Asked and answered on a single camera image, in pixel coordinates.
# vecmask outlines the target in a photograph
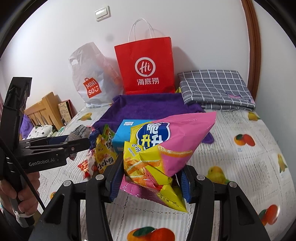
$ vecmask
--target gray plaid fabric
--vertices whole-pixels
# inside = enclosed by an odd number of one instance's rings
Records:
[[[254,110],[255,102],[240,74],[234,70],[196,70],[178,74],[185,104],[204,109]]]

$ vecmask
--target metal screw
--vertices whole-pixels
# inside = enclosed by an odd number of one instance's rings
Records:
[[[232,188],[236,188],[237,187],[237,184],[235,182],[230,182],[229,183],[229,186],[231,186]]]
[[[64,181],[64,186],[67,187],[67,186],[70,186],[71,185],[71,181],[67,180],[67,181]]]
[[[203,180],[205,179],[205,176],[199,174],[199,175],[196,176],[196,178],[197,178],[198,180],[200,180],[200,181],[203,181]]]
[[[99,174],[99,175],[96,175],[96,179],[99,181],[99,180],[103,180],[104,179],[104,175],[102,174]]]

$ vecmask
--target blue box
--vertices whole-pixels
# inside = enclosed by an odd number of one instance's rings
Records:
[[[131,138],[131,127],[149,122],[152,120],[126,120],[124,119],[118,127],[115,136],[112,139],[112,145],[117,153],[123,151],[124,142]]]

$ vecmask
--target purple cloth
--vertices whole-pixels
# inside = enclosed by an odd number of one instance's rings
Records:
[[[24,114],[24,118],[22,120],[22,125],[20,128],[20,134],[23,138],[27,139],[30,132],[33,130],[34,126],[30,120],[30,118]]]
[[[103,132],[105,124],[116,132],[123,119],[158,120],[171,115],[205,112],[198,103],[185,105],[181,93],[118,95],[113,101],[114,104],[93,124],[96,131],[90,136],[91,142]],[[213,143],[211,133],[202,142]]]

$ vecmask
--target white plastic bag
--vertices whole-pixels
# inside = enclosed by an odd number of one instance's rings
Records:
[[[77,49],[69,62],[75,88],[86,107],[111,104],[115,96],[123,93],[121,77],[93,42]]]

